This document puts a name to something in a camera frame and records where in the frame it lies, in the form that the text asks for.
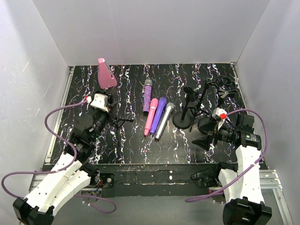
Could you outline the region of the black tripod mic stand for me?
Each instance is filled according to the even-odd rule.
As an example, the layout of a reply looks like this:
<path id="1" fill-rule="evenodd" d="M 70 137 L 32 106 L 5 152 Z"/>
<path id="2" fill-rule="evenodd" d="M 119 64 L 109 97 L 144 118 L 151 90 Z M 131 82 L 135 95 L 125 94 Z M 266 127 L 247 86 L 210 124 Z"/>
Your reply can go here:
<path id="1" fill-rule="evenodd" d="M 124 119 L 124 118 L 117 118 L 115 121 L 111 122 L 112 126 L 116 129 L 116 139 L 118 147 L 120 147 L 120 139 L 119 139 L 119 129 L 124 125 L 125 122 L 133 122 L 134 119 Z"/>

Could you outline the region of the glitter purple microphone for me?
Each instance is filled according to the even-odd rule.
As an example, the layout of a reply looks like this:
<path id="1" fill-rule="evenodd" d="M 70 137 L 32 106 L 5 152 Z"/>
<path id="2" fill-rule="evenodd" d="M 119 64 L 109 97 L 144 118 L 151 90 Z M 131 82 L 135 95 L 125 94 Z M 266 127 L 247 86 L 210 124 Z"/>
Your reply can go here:
<path id="1" fill-rule="evenodd" d="M 143 96 L 143 114 L 148 115 L 150 110 L 150 102 L 151 102 L 151 90 L 152 90 L 152 80 L 146 79 L 144 82 L 144 96 Z"/>

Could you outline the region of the pink microphone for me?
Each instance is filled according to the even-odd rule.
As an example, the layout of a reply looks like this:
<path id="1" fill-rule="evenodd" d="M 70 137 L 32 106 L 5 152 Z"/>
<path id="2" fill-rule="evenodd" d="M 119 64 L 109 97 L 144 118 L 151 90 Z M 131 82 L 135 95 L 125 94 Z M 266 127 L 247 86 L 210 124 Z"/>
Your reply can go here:
<path id="1" fill-rule="evenodd" d="M 150 110 L 149 110 L 147 121 L 145 124 L 145 129 L 144 129 L 145 137 L 147 137 L 149 135 L 157 107 L 158 107 L 158 99 L 153 98 L 150 102 Z"/>

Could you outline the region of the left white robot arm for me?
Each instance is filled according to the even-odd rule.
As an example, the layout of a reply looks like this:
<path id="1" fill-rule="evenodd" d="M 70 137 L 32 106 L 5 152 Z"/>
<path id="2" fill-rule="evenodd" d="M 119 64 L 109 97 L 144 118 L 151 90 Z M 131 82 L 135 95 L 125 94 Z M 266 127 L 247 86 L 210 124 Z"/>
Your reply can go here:
<path id="1" fill-rule="evenodd" d="M 108 123 L 114 121 L 116 101 L 111 93 L 97 91 L 83 101 L 89 110 L 73 125 L 59 160 L 44 179 L 25 197 L 18 197 L 13 208 L 18 220 L 25 225 L 50 225 L 54 216 L 83 188 L 112 187 L 114 175 L 101 174 L 87 160 L 95 150 L 95 142 Z"/>

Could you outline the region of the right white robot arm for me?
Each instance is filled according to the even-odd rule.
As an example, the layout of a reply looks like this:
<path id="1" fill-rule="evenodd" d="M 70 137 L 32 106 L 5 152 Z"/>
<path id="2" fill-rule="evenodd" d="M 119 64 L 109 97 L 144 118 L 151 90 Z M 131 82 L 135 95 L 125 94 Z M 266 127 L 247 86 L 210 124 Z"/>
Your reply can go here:
<path id="1" fill-rule="evenodd" d="M 225 225 L 265 225 L 272 217 L 272 209 L 264 203 L 260 184 L 259 157 L 262 141 L 254 134 L 254 116 L 239 114 L 234 128 L 224 126 L 226 113 L 201 118 L 201 136 L 192 141 L 205 149 L 218 141 L 235 146 L 238 167 L 219 163 L 218 180 L 224 187 L 226 204 L 223 210 Z"/>

